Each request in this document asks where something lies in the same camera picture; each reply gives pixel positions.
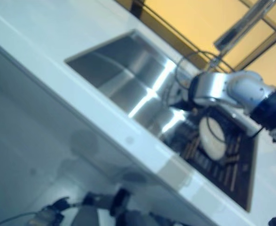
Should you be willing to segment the dark robot right hand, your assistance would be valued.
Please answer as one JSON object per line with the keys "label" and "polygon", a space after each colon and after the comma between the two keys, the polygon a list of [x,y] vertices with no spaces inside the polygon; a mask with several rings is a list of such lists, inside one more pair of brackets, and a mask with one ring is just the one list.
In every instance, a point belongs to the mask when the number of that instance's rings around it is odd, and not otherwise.
{"label": "dark robot right hand", "polygon": [[169,89],[167,106],[184,111],[192,111],[194,108],[193,104],[188,100],[188,91],[177,82],[174,82]]}

